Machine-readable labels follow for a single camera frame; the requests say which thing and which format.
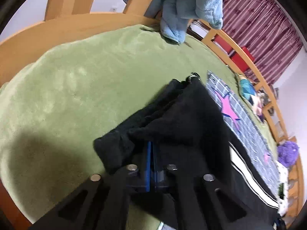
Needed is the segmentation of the black pants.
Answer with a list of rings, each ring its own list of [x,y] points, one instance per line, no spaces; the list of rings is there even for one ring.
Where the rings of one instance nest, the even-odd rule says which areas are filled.
[[[168,188],[154,187],[154,146]],[[125,226],[120,207],[128,197],[176,229],[272,229],[278,218],[276,197],[196,73],[172,80],[149,105],[95,139],[94,150],[110,175],[105,229]]]

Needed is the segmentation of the grey checked quilt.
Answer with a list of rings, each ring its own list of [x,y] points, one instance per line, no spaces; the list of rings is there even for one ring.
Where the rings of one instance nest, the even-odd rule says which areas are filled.
[[[226,125],[241,141],[266,186],[277,196],[279,171],[275,157],[247,108],[230,87],[211,71],[207,72],[205,86],[219,107]]]

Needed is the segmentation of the phone on dotted pillow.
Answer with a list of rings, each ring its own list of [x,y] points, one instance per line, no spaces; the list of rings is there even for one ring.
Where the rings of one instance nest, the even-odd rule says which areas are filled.
[[[285,194],[284,194],[284,183],[280,183],[278,187],[278,196],[281,200],[284,200]]]

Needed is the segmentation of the green fleece bed sheet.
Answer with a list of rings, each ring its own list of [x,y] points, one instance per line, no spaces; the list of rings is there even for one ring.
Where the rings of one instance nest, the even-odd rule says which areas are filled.
[[[32,229],[105,229],[110,175],[95,139],[172,80],[196,73],[205,85],[208,71],[246,107],[235,73],[207,46],[191,36],[173,44],[144,25],[61,44],[22,69],[1,89],[1,180]],[[169,226],[131,197],[120,210],[117,229]]]

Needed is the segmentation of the white dotted pillow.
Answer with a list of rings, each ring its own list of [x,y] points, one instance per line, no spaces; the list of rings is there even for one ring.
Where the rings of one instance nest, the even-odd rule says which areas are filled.
[[[286,212],[288,211],[288,190],[289,190],[289,183],[288,183],[288,176],[289,176],[289,171],[288,169],[283,166],[281,163],[277,162],[277,168],[279,172],[279,182],[278,186],[280,183],[284,183],[284,200],[281,200],[279,196],[277,197],[277,201],[279,204],[279,210],[278,213],[283,217]]]

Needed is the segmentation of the colourful geometric pillow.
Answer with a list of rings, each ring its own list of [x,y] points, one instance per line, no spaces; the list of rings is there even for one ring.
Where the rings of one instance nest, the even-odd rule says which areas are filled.
[[[250,107],[254,115],[261,123],[264,123],[264,116],[262,112],[262,102],[257,95],[252,83],[243,75],[237,74],[236,79],[239,86],[239,94],[244,99],[246,104]]]

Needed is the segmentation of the purple plush toy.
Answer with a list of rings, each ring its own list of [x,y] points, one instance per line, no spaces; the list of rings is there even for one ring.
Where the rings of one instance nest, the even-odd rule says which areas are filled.
[[[285,141],[277,146],[278,162],[286,168],[290,168],[295,164],[299,157],[299,147],[293,141]]]

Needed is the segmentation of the red chair right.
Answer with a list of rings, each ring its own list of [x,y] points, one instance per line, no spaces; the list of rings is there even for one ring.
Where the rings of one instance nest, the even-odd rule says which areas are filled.
[[[241,48],[246,55],[250,58],[250,60],[253,62],[254,61],[254,57],[252,56],[252,54],[249,52],[248,48],[246,46],[243,46]],[[247,63],[245,62],[245,60],[243,60],[243,58],[238,54],[238,53],[234,53],[231,56],[231,60],[235,63],[235,65],[238,66],[238,68],[242,71],[245,72],[249,69],[249,66],[247,65]]]

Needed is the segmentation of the red chair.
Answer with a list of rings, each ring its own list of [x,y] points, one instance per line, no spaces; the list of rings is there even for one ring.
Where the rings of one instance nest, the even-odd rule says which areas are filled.
[[[252,54],[249,52],[248,48],[246,46],[243,46],[241,48],[246,55],[250,58],[250,60],[253,62],[254,61],[254,57],[252,56]],[[235,65],[238,66],[238,68],[242,71],[245,72],[249,69],[249,66],[247,65],[247,63],[245,62],[245,60],[243,60],[243,58],[238,54],[238,53],[234,53],[231,56],[231,60],[235,63]]]
[[[230,46],[230,44],[218,34],[214,37],[212,42],[216,44],[219,48],[221,48],[227,55],[229,55],[233,51],[233,48]]]

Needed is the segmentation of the red chair left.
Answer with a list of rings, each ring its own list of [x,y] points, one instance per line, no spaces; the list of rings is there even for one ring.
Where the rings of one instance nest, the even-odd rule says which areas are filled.
[[[219,48],[221,48],[227,55],[229,55],[233,51],[233,48],[230,46],[230,44],[218,34],[214,37],[212,42],[216,44]]]

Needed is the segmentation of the light blue fleece garment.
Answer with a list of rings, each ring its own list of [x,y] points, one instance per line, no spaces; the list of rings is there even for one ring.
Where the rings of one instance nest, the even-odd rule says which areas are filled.
[[[144,16],[155,18],[162,12],[160,32],[176,44],[185,42],[191,19],[207,21],[214,29],[223,26],[223,0],[149,0]]]

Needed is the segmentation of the maroon curtain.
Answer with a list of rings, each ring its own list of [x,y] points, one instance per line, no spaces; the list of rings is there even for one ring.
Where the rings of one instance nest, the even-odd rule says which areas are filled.
[[[281,77],[303,46],[275,0],[223,0],[223,31],[248,49],[268,84]]]

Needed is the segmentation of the wooden bed frame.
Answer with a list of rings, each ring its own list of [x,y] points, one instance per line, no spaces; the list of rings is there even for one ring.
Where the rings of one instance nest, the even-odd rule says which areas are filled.
[[[153,25],[160,20],[161,12],[150,19],[144,14],[152,0],[129,0],[123,12],[93,12],[91,6],[94,0],[48,0],[44,21],[24,28],[1,42],[1,86],[9,82],[27,64],[36,61],[44,52],[57,45],[72,42],[74,40],[85,39],[101,32],[116,30],[135,24]],[[207,27],[207,21],[201,20]],[[266,80],[258,70],[253,61],[243,51],[235,41],[222,30],[215,30],[210,27],[207,36],[201,40],[217,56],[228,65],[235,73],[244,75],[242,70],[228,57],[212,40],[219,35],[232,49],[245,61],[249,69],[258,79],[255,85],[256,91],[263,88],[266,90],[271,102],[263,108],[263,114],[270,126],[271,133],[277,143],[290,140],[297,142],[295,136],[289,138],[281,110],[277,101],[269,88]],[[279,125],[283,131],[283,136],[278,136],[276,125],[268,113],[270,108],[274,108],[279,118]],[[290,182],[293,185],[289,189],[289,202],[293,200],[286,213],[292,220],[287,227],[298,223],[298,216],[306,213],[303,210],[304,203],[304,176],[300,156],[294,167],[289,172]]]

